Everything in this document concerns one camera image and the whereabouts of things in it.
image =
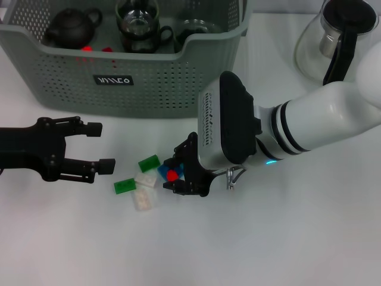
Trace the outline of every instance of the black teapot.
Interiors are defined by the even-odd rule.
[[[96,14],[95,21],[91,15]],[[77,9],[65,9],[59,12],[46,30],[46,35],[67,49],[80,49],[94,37],[95,28],[102,23],[102,12],[93,8],[81,12]]]

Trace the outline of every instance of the teapot lid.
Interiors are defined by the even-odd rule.
[[[345,26],[350,26],[358,34],[372,31],[378,17],[363,0],[328,0],[323,16],[333,28],[343,31]]]
[[[82,24],[84,14],[76,9],[65,9],[54,18],[54,24],[62,28],[75,28]]]

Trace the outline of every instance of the gray plastic basket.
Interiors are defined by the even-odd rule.
[[[122,52],[114,2],[13,0],[0,24],[0,44],[47,107],[124,117],[196,116],[199,92],[221,72],[233,68],[239,39],[252,13],[251,0],[158,0],[162,26],[198,18],[226,31],[191,35],[177,54],[173,44],[159,54]],[[98,51],[41,43],[52,18],[68,7],[102,10],[104,22],[90,43]],[[117,52],[101,52],[108,46]],[[134,85],[97,85],[94,75],[131,76]]]

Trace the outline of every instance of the blue lego brick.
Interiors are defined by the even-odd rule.
[[[159,174],[163,177],[163,179],[167,182],[167,172],[169,171],[170,169],[165,166],[165,165],[161,165],[159,168],[157,168],[157,172],[159,172]]]
[[[184,169],[181,168],[181,166],[174,168],[174,171],[177,173],[179,178],[181,178],[184,175]]]

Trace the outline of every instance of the white lego brick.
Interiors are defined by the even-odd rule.
[[[145,186],[137,186],[135,191],[132,191],[133,202],[136,210],[151,210],[157,203],[156,190]]]
[[[135,177],[135,182],[137,184],[147,186],[148,188],[155,188],[157,177],[149,176],[143,173],[138,173]]]

